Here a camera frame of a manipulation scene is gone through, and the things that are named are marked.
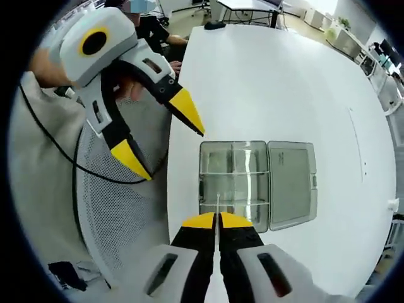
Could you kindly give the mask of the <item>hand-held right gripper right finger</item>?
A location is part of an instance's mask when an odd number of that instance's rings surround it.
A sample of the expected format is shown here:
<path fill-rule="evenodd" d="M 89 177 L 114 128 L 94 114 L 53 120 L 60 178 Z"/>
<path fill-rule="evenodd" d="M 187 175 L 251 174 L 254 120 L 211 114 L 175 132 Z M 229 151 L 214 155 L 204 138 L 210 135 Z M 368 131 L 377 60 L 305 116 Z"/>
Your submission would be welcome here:
<path fill-rule="evenodd" d="M 219 213 L 220 270 L 230 302 L 325 302 L 307 268 L 274 244 L 263 244 L 252 223 Z"/>

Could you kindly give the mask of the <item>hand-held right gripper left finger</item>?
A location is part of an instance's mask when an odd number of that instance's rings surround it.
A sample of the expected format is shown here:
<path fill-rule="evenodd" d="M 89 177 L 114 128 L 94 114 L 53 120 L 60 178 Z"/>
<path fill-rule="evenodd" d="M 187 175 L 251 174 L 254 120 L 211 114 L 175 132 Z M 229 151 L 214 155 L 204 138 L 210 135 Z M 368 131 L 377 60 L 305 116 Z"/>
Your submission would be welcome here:
<path fill-rule="evenodd" d="M 217 214 L 185 220 L 174 240 L 141 262 L 142 302 L 204 302 L 213 273 Z"/>

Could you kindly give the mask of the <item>person's left hand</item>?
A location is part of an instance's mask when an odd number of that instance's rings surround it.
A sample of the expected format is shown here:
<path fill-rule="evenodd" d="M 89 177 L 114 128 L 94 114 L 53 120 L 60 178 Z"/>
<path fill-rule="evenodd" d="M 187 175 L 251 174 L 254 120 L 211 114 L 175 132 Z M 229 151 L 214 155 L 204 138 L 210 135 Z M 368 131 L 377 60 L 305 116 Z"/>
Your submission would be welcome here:
<path fill-rule="evenodd" d="M 122 76 L 116 84 L 117 90 L 114 92 L 115 99 L 120 100 L 130 98 L 132 101 L 139 101 L 143 93 L 143 85 L 129 76 Z"/>

